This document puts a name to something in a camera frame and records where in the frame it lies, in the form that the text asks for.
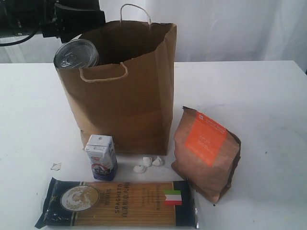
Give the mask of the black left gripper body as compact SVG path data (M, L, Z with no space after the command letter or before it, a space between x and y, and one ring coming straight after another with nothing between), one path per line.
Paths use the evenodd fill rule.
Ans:
M39 18L39 31L43 37L71 40L69 29L70 0L36 0L35 11Z

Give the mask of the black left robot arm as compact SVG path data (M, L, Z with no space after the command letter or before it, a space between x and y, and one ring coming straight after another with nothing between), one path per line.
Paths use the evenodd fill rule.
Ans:
M21 37L1 47L24 43L34 35L56 37L62 43L106 23L97 0L2 0L0 36Z

